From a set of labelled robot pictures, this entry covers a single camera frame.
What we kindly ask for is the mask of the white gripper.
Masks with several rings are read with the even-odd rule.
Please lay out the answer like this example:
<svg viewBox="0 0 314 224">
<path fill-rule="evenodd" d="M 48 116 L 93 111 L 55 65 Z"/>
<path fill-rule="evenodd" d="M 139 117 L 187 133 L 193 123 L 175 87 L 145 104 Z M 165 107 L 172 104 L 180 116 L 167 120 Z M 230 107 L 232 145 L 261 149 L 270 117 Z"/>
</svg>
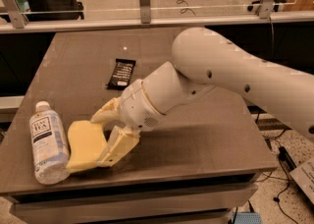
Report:
<svg viewBox="0 0 314 224">
<path fill-rule="evenodd" d="M 164 119 L 164 115 L 149 102 L 142 80 L 129 85 L 120 99 L 114 97 L 109 100 L 91 117 L 90 122 L 108 123 L 119 119 L 128 127 L 113 128 L 107 146 L 97 159 L 100 167 L 112 167 L 118 163 L 139 143 L 139 131 L 153 131 Z"/>
</svg>

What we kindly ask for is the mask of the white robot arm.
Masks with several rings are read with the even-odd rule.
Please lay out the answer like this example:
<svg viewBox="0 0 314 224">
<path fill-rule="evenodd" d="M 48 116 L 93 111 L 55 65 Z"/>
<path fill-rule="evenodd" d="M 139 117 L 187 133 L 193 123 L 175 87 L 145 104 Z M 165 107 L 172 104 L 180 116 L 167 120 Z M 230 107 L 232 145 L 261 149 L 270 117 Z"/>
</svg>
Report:
<svg viewBox="0 0 314 224">
<path fill-rule="evenodd" d="M 172 60 L 130 84 L 92 117 L 103 125 L 117 120 L 97 164 L 111 167 L 154 130 L 173 109 L 215 87 L 231 90 L 314 140 L 314 76 L 268 62 L 208 28 L 188 28 L 172 45 Z"/>
</svg>

